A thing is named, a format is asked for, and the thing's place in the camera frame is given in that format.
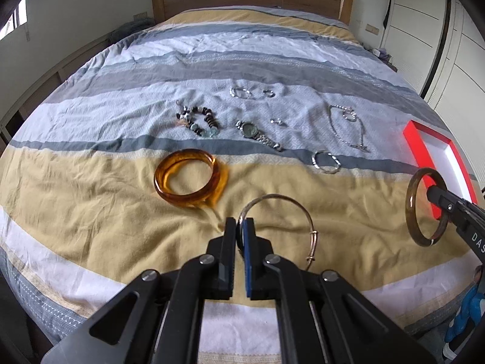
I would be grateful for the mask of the brown jade bangle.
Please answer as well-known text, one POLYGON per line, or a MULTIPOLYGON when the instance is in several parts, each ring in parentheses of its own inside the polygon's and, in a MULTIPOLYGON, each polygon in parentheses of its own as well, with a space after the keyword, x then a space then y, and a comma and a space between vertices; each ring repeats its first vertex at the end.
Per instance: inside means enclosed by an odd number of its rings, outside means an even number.
POLYGON ((431 247, 440 241, 442 235, 447 229, 449 223, 449 214, 446 211, 441 212, 441 218, 437 229, 430 238, 426 238, 419 225, 416 215, 416 196, 419 183, 424 177, 430 177, 435 185, 446 191, 447 186, 441 174, 433 168, 419 168, 418 171, 411 177, 405 196, 405 219, 406 225, 413 241, 420 247, 431 247))

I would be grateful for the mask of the thin silver bangle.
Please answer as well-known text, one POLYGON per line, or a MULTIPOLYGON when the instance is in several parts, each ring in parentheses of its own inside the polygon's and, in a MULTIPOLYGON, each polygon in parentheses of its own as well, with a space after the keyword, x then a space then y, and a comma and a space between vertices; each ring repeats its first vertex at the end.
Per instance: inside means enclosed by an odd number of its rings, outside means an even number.
POLYGON ((307 235, 309 249, 304 270, 310 271, 316 259, 319 232, 308 210, 290 196, 277 193, 265 194, 248 202, 237 217, 236 244, 238 253, 244 258, 246 241, 243 237, 243 222, 249 217, 261 217, 261 227, 269 233, 300 233, 307 235))

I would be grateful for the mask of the wide amber bangle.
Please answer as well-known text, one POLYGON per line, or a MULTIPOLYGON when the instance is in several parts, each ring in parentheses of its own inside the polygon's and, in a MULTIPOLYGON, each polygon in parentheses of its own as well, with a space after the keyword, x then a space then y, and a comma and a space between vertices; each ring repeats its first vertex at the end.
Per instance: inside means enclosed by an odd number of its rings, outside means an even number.
POLYGON ((183 208, 214 208, 229 181, 229 167, 205 150, 183 149, 158 162, 153 186, 158 196, 183 208))

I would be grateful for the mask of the silver wristwatch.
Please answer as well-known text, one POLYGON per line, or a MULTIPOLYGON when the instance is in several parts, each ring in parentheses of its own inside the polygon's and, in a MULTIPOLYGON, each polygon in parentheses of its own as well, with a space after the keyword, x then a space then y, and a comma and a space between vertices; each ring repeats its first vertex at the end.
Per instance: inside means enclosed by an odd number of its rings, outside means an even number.
POLYGON ((249 140, 255 140, 264 146, 267 146, 275 151, 281 152, 283 147, 280 143, 270 139, 266 134, 264 134, 256 124, 251 122, 246 122, 238 120, 235 123, 236 128, 241 133, 241 135, 249 140))

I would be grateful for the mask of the red jewelry tray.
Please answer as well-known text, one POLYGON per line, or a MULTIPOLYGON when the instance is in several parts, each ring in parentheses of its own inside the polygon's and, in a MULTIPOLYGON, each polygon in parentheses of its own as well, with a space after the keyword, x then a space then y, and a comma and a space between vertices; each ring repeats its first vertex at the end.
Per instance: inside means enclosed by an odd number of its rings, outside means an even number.
POLYGON ((408 122, 403 135, 419 168, 435 169, 449 191, 478 205, 470 174, 453 140, 414 120, 408 122))

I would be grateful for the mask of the striped duvet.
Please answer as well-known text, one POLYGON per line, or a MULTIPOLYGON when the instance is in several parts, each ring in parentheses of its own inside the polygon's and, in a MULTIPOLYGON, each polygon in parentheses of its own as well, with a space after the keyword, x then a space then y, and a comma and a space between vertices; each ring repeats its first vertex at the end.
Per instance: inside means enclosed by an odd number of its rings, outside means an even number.
POLYGON ((309 12, 187 10, 98 53, 1 156, 1 272, 52 344, 43 362, 483 362, 484 258, 451 222, 431 247, 406 225, 411 120, 451 139, 343 23, 309 12), (229 167, 214 208, 156 193, 158 162, 183 149, 229 167), (311 214, 312 269, 305 233, 249 217, 274 296, 247 297, 236 244, 232 297, 208 299, 209 241, 270 193, 311 214))

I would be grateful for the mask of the wooden nightstand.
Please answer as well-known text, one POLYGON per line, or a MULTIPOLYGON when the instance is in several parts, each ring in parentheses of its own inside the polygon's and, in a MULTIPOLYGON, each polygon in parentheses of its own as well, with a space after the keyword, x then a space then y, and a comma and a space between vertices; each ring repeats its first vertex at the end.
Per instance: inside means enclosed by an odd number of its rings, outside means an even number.
POLYGON ((381 62, 387 65, 392 71, 398 72, 398 68, 392 63, 391 59, 392 56, 387 53, 387 50, 384 48, 380 49, 372 49, 372 54, 376 56, 381 62))

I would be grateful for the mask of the white sliding wardrobe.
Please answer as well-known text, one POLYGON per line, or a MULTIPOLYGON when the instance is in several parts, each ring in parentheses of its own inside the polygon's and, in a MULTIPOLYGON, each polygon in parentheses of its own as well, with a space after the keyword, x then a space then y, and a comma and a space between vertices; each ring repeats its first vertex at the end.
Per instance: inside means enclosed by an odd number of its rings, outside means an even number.
POLYGON ((484 40, 460 1, 390 0, 381 44, 481 171, 484 40))

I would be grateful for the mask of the dark clothes pile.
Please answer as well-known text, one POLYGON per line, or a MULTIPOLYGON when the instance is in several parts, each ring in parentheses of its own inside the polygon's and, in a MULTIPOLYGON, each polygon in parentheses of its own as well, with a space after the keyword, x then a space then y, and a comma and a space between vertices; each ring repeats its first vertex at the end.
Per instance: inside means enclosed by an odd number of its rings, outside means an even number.
POLYGON ((127 36, 135 34, 139 31, 149 29, 155 24, 156 21, 151 17, 136 19, 132 22, 124 23, 110 33, 109 42, 110 44, 116 44, 121 39, 124 39, 127 36))

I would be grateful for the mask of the window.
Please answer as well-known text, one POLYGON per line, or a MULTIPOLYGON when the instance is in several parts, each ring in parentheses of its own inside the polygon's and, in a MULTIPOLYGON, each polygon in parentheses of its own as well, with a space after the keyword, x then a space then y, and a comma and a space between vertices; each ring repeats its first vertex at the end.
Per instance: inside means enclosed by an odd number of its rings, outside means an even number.
POLYGON ((7 23, 1 28, 0 39, 4 39, 21 25, 27 22, 27 0, 21 0, 14 9, 13 14, 7 19, 7 23))

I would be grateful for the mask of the wall switch plate right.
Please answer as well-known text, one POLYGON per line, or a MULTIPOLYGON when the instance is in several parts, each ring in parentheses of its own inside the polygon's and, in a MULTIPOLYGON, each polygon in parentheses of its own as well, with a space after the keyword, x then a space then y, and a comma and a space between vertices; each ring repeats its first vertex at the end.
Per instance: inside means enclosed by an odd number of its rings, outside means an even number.
POLYGON ((370 24, 366 24, 365 30, 373 35, 379 35, 379 32, 380 32, 380 30, 377 27, 370 24))

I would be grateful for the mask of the low white wall cabinet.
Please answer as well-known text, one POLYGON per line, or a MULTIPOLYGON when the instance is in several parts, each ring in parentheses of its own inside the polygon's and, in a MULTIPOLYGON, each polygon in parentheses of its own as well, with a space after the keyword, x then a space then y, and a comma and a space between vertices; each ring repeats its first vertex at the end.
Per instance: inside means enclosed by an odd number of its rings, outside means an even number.
POLYGON ((24 121, 55 89, 90 58, 110 46, 110 33, 69 54, 32 84, 1 118, 1 144, 5 147, 24 121))

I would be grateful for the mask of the wall socket plate left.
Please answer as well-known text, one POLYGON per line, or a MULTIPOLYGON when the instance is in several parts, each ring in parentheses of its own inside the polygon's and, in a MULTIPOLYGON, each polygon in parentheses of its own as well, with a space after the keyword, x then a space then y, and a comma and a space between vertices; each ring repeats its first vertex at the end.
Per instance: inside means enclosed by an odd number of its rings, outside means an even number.
POLYGON ((147 12, 140 12, 140 13, 135 14, 135 15, 133 16, 133 20, 134 20, 134 21, 144 20, 144 19, 146 19, 147 17, 148 17, 147 12))

